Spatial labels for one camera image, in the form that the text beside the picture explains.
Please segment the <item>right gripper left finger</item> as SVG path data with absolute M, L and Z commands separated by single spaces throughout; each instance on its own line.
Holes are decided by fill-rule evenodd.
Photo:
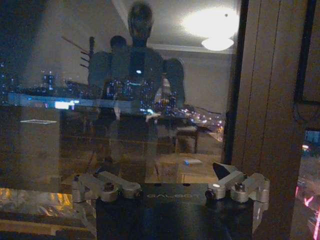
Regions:
M 76 175 L 72 181 L 71 189 L 72 200 L 75 203 L 97 199 L 111 203 L 116 201 L 119 196 L 126 199 L 136 199 L 143 192 L 139 183 L 125 180 L 108 171 Z

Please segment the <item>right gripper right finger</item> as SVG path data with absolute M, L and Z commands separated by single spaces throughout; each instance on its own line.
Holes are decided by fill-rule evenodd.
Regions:
M 230 198 L 237 203 L 253 200 L 252 232 L 259 227 L 263 213 L 269 208 L 270 180 L 261 173 L 247 176 L 235 166 L 214 162 L 212 164 L 218 182 L 209 183 L 205 191 L 208 201 L 224 199 L 229 193 Z

